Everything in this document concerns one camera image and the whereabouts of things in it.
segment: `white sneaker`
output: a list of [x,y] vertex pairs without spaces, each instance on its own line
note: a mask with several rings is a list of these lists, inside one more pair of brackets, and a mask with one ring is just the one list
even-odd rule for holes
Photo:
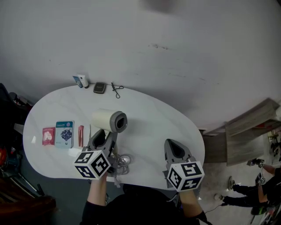
[[214,200],[217,200],[217,201],[222,201],[222,200],[224,200],[224,197],[223,197],[222,195],[215,194],[215,196],[214,196]]
[[228,190],[233,190],[233,185],[236,185],[236,184],[235,184],[235,181],[232,178],[232,176],[230,176],[228,179]]

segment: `floor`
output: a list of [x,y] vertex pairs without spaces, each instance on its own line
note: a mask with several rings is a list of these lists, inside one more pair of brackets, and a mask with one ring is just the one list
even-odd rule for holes
[[[264,144],[265,155],[263,158],[270,160],[268,139],[266,135],[260,137]],[[254,185],[254,180],[261,171],[257,166],[249,167],[246,163],[227,167],[226,163],[206,163],[203,166],[205,178],[202,182],[199,203],[205,212],[220,205],[213,199],[215,193],[238,197],[238,193],[227,190],[229,176],[233,176],[236,183],[242,185]],[[22,161],[22,174],[33,184],[40,183],[45,194],[56,199],[58,210],[53,213],[51,224],[79,224],[81,221],[83,207],[88,195],[90,185],[87,180],[78,179],[52,179],[47,178],[36,171],[28,163],[24,156]],[[265,178],[270,178],[264,171]],[[118,189],[113,183],[108,182],[107,192],[113,200],[122,194],[122,188]],[[163,191],[168,197],[172,197],[175,192]],[[251,208],[234,206],[218,207],[214,211],[207,213],[208,220],[214,225],[248,225],[252,219]]]

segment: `small box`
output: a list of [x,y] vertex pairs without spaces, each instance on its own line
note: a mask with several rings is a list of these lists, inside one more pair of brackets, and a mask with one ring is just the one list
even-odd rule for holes
[[59,121],[56,123],[54,145],[61,149],[70,149],[73,146],[74,121]]
[[198,188],[205,174],[201,163],[174,163],[168,173],[168,181],[177,192],[193,190]]
[[97,82],[94,86],[94,93],[103,94],[105,92],[106,84]]
[[99,180],[111,166],[102,150],[80,152],[73,163],[82,178]]

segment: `table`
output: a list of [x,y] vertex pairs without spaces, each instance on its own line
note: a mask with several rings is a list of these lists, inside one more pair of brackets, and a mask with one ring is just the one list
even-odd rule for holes
[[[104,94],[93,93],[77,85],[53,91],[40,99],[30,111],[24,126],[23,144],[31,166],[50,178],[81,178],[73,166],[73,152],[79,152],[78,126],[84,126],[84,145],[89,141],[89,124],[96,109],[123,111],[128,127],[118,134],[119,154],[133,158],[130,172],[118,176],[121,183],[168,189],[163,171],[166,170],[164,142],[167,138],[186,145],[197,161],[203,165],[205,147],[198,128],[186,116],[166,103],[128,88],[117,90],[115,97],[110,85]],[[73,148],[58,149],[42,145],[42,129],[55,127],[57,121],[74,121]],[[91,126],[93,135],[99,129]]]

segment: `gray floor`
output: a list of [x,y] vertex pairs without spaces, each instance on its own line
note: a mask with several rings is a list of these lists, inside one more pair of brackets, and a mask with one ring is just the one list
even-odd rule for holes
[[[22,174],[32,185],[40,184],[46,195],[56,199],[58,210],[52,214],[50,223],[52,225],[76,225],[81,222],[83,208],[88,196],[90,184],[81,179],[54,179],[44,177],[37,173],[29,164],[26,156],[22,159]],[[160,190],[169,198],[175,191]],[[123,194],[122,187],[117,188],[112,182],[107,182],[108,202]]]

